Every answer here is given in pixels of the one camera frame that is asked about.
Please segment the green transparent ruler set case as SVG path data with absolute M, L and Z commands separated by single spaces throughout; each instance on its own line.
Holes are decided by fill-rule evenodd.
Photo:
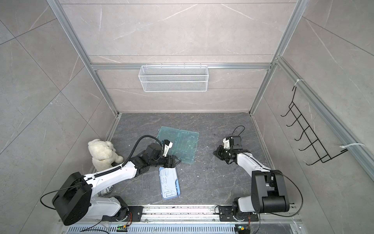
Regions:
M 162 126 L 159 129 L 157 138 L 169 140 L 173 143 L 169 154 L 177 156 L 183 163 L 194 164 L 195 154 L 198 149 L 200 134 L 187 130 L 180 130 Z

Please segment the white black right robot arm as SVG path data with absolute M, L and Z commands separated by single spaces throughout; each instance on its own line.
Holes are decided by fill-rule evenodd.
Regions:
M 246 213 L 289 211 L 285 181 L 279 170 L 264 166 L 248 150 L 226 149 L 220 145 L 213 154 L 227 164 L 235 163 L 242 167 L 251 177 L 251 195 L 233 201 L 232 209 L 235 217 Z

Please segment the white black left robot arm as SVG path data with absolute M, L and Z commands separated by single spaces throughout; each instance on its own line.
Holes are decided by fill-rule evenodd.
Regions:
M 172 155 L 152 159 L 145 152 L 131 158 L 125 165 L 94 174 L 71 174 L 52 199 L 52 204 L 65 226 L 82 219 L 123 221 L 129 218 L 129 208 L 120 196 L 97 197 L 102 190 L 146 173 L 151 167 L 174 168 L 181 160 Z

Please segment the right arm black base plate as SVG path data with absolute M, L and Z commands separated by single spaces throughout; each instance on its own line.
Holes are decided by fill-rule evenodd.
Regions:
M 215 214 L 219 216 L 219 219 L 221 222 L 257 222 L 259 221 L 258 215 L 247 212 L 242 213 L 239 211 L 236 211 L 232 206 L 227 205 L 217 205 L 214 208 Z

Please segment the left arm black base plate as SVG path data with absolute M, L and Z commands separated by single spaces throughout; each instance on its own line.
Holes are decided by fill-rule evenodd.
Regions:
M 102 221 L 123 222 L 130 221 L 131 219 L 132 222 L 140 222 L 143 209 L 143 206 L 128 206 L 126 208 L 121 208 L 114 216 L 104 215 Z

